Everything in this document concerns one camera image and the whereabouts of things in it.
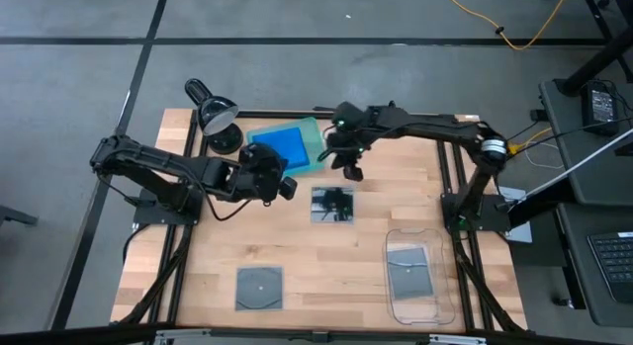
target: lamp base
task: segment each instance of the lamp base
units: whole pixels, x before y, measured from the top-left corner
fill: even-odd
[[[225,155],[239,150],[244,142],[244,134],[237,125],[231,124],[226,129],[209,135],[207,139],[211,151]]]

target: desk lamp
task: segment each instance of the desk lamp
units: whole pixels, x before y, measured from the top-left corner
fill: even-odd
[[[244,140],[241,129],[233,124],[239,108],[225,97],[214,96],[199,79],[185,83],[185,92],[198,107],[198,124],[208,136],[211,151],[225,155],[236,152]]]

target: blue cloth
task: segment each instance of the blue cloth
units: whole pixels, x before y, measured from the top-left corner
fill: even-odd
[[[299,128],[280,129],[254,135],[253,141],[266,143],[286,158],[288,160],[286,171],[310,164]]]

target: wooden table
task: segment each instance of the wooden table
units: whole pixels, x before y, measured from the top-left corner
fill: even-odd
[[[182,153],[190,117],[191,110],[165,110],[156,146]],[[286,122],[236,121],[244,132]],[[329,125],[325,120],[319,123],[322,128]],[[199,131],[196,137],[194,151],[199,150]],[[253,202],[224,222],[213,219],[204,205],[193,233],[177,323],[235,328],[464,331],[453,250],[439,203],[442,181],[436,142],[405,137],[380,140],[372,147],[360,163],[365,175],[361,183],[345,180],[341,170],[327,168],[297,177],[299,186],[292,201],[278,198],[269,208]],[[452,167],[452,153],[447,154]],[[465,152],[464,164],[470,176],[474,165]],[[454,168],[451,174],[457,190]],[[354,186],[352,225],[311,223],[312,186],[332,185]],[[215,206],[221,216],[236,207],[220,202]],[[445,269],[456,315],[449,324],[402,325],[388,312],[386,234],[408,227],[436,229],[444,238]],[[165,230],[165,225],[153,225],[130,244],[113,320],[127,315],[154,281]],[[488,286],[513,320],[526,326],[507,244],[492,232],[479,232],[478,236]],[[236,270],[247,266],[283,267],[283,310],[234,310]],[[472,285],[470,290],[475,320],[482,326],[477,293]],[[171,287],[167,285],[159,319],[166,317],[170,295]]]

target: clear plastic container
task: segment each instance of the clear plastic container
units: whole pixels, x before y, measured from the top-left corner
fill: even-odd
[[[251,130],[246,133],[246,140],[248,143],[267,143],[288,159],[284,176],[318,171],[324,167],[323,162],[317,161],[324,151],[324,142],[315,118]]]
[[[433,229],[396,229],[387,234],[385,272],[392,316],[401,324],[449,324],[455,319],[442,254]]]

